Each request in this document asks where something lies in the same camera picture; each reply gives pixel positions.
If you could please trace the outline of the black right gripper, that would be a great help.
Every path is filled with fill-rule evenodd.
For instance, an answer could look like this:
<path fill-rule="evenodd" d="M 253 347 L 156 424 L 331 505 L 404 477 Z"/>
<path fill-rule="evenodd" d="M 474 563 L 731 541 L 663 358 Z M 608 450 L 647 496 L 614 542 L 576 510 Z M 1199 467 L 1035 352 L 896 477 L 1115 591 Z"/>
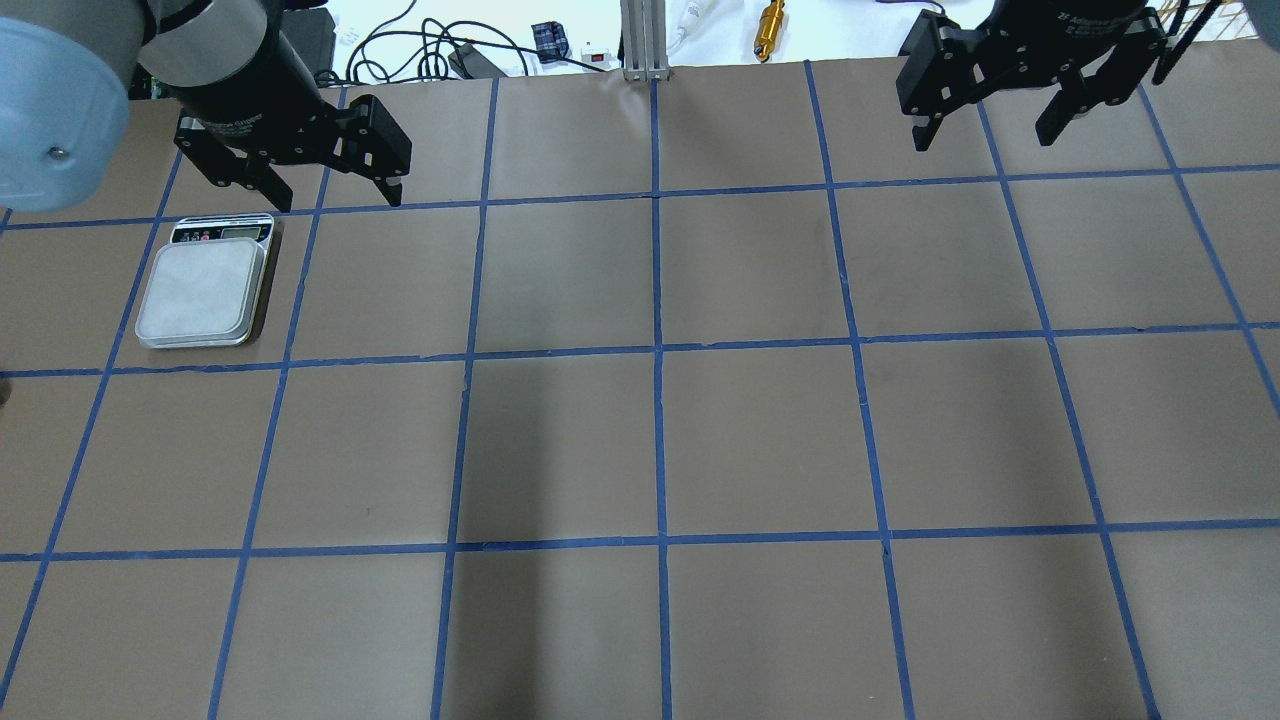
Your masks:
<path fill-rule="evenodd" d="M 900 47 L 895 87 L 914 149 L 925 152 L 957 109 L 1057 85 L 1036 122 L 1048 147 L 1094 106 L 1126 102 L 1166 49 L 1167 32 L 1144 1 L 997 1 L 974 29 L 920 12 Z"/>

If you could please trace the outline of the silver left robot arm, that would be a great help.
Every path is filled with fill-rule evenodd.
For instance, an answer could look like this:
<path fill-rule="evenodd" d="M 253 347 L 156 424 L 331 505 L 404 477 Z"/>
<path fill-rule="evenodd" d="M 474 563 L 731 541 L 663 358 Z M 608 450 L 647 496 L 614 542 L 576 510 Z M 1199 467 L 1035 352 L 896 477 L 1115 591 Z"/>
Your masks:
<path fill-rule="evenodd" d="M 102 183 L 145 69 L 183 110 L 174 145 L 215 186 L 293 204 L 279 167 L 323 165 L 403 201 L 412 143 L 372 95 L 328 102 L 284 36 L 289 1 L 5 1 L 3 206 L 72 208 Z"/>

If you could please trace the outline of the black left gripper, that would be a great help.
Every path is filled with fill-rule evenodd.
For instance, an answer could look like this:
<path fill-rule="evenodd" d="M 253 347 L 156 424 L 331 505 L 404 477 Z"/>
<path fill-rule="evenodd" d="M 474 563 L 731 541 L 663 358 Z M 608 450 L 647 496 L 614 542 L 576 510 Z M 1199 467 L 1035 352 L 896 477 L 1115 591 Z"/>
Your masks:
<path fill-rule="evenodd" d="M 329 104 L 283 35 L 284 1 L 151 1 L 140 64 L 182 105 L 175 146 L 207 182 L 238 184 L 278 211 L 293 190 L 273 165 L 328 165 L 403 202 L 412 141 L 381 100 Z"/>

